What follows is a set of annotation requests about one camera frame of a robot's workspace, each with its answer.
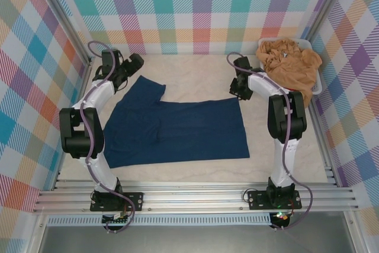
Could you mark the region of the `navy blue t-shirt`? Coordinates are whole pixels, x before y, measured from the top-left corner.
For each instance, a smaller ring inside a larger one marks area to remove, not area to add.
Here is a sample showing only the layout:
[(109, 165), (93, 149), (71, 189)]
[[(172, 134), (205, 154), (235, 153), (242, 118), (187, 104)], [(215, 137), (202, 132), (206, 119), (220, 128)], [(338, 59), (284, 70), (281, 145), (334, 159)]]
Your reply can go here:
[(165, 89), (140, 76), (116, 104), (104, 127), (110, 168), (250, 156), (237, 98), (166, 102)]

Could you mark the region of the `aluminium mounting rail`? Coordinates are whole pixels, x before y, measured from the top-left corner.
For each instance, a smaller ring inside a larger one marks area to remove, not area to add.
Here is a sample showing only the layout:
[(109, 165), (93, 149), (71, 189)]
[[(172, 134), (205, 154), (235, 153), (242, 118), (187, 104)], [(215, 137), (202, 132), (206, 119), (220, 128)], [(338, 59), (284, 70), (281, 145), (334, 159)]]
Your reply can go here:
[[(143, 182), (122, 181), (126, 192), (142, 192), (143, 214), (163, 213), (237, 213), (248, 212), (242, 194), (248, 188), (264, 190), (265, 183), (247, 182)], [(296, 186), (302, 209), (313, 212), (358, 210), (358, 200), (351, 188), (330, 183), (312, 183), (310, 191)], [(94, 186), (89, 180), (59, 180), (55, 188), (42, 191), (34, 206), (35, 214), (89, 213), (90, 194)]]

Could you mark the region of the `tan t-shirt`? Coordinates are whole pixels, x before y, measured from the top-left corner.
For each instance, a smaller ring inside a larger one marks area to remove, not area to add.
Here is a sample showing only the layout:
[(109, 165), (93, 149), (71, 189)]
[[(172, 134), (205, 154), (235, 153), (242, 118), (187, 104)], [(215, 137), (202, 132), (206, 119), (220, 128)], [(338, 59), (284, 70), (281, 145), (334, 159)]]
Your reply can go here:
[(308, 107), (316, 83), (316, 72), (322, 64), (321, 57), (311, 49), (301, 49), (289, 38), (264, 41), (256, 51), (263, 70), (278, 85), (296, 89)]

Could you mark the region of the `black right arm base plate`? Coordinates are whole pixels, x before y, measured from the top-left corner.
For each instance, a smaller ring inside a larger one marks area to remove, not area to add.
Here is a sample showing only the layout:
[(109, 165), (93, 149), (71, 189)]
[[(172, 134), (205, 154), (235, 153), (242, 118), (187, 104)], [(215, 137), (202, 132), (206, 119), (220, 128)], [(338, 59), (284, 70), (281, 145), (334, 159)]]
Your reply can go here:
[(292, 210), (301, 209), (302, 203), (298, 191), (290, 194), (273, 194), (266, 191), (248, 191), (248, 204), (250, 210)]

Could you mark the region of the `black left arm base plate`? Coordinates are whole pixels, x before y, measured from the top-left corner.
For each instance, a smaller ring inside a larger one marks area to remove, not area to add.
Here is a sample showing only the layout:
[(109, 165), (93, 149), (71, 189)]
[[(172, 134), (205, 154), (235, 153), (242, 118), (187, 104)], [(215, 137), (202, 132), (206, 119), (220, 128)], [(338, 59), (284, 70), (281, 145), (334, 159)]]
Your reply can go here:
[[(127, 197), (135, 207), (135, 211), (141, 211), (143, 205), (143, 193), (133, 192), (123, 195)], [(97, 192), (91, 193), (91, 204), (89, 210), (91, 212), (130, 212), (132, 211), (132, 205), (128, 200), (121, 198), (112, 193)]]

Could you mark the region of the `white plastic basket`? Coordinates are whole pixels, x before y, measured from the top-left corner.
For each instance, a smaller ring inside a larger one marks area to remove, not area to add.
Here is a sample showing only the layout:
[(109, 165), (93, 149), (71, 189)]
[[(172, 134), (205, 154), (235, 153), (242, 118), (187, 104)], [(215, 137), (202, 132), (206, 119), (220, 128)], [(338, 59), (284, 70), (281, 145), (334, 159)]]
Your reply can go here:
[[(264, 42), (264, 41), (277, 41), (284, 39), (283, 37), (264, 37), (258, 40), (258, 47)], [(294, 41), (297, 43), (299, 48), (301, 49), (313, 49), (311, 43), (308, 40), (305, 39), (297, 39), (297, 38), (290, 38), (290, 40)], [(322, 92), (322, 82), (320, 79), (320, 73), (319, 71), (316, 72), (316, 83), (312, 88), (313, 95), (319, 95)]]

